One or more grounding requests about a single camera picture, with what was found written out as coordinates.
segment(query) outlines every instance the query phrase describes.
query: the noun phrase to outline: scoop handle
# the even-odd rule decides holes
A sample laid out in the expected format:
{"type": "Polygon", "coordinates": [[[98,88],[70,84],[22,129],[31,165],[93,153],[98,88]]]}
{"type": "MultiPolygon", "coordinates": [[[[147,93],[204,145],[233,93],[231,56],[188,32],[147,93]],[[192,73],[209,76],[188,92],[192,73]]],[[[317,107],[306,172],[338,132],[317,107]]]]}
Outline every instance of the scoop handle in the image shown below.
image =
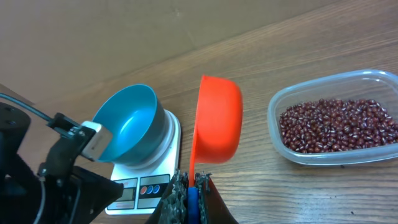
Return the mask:
{"type": "Polygon", "coordinates": [[[195,158],[197,152],[197,139],[198,139],[198,134],[195,127],[195,129],[193,130],[191,160],[189,165],[189,187],[193,187],[195,185],[195,158]]]}

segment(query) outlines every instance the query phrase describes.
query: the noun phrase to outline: red button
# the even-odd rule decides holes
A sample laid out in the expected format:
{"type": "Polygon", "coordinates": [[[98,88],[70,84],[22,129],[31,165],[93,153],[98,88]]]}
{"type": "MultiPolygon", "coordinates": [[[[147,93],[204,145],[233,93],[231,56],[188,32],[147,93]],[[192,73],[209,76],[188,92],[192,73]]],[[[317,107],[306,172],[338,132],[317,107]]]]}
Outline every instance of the red button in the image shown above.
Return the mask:
{"type": "Polygon", "coordinates": [[[146,186],[143,186],[142,188],[141,188],[141,191],[139,192],[140,194],[145,194],[145,192],[147,191],[147,187],[146,186]]]}

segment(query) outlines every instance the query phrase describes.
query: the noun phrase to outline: clear plastic container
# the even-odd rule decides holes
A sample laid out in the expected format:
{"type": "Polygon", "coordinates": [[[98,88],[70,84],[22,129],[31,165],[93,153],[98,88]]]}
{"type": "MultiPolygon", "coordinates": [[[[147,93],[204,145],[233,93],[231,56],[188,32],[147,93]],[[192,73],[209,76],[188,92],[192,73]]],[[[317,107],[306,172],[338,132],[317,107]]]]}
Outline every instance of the clear plastic container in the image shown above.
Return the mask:
{"type": "Polygon", "coordinates": [[[303,154],[282,144],[279,118],[288,106],[320,98],[374,99],[398,118],[398,77],[380,70],[358,70],[299,83],[279,91],[268,106],[268,127],[276,150],[287,159],[306,165],[359,164],[398,157],[398,144],[345,152],[303,154]]]}

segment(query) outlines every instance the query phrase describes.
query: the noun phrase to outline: kitchen scale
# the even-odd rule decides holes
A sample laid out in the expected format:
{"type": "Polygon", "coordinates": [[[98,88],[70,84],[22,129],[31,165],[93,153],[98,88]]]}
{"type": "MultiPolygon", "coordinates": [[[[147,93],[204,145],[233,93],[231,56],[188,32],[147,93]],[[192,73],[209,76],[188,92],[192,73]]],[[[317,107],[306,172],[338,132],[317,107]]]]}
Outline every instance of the kitchen scale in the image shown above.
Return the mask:
{"type": "Polygon", "coordinates": [[[154,212],[176,168],[181,127],[177,117],[165,110],[166,133],[150,158],[136,166],[115,164],[111,180],[124,184],[122,197],[105,208],[108,215],[142,215],[154,212]]]}

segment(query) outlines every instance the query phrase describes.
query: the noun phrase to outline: orange scoop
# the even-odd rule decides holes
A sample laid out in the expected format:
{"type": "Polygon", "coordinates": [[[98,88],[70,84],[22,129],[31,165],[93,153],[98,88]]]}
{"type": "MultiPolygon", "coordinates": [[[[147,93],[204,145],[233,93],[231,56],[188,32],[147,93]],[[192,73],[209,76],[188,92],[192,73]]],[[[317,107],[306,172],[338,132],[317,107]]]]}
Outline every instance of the orange scoop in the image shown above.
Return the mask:
{"type": "Polygon", "coordinates": [[[189,170],[189,186],[195,185],[195,163],[220,164],[238,148],[243,118],[242,94],[234,82],[202,76],[189,170]]]}

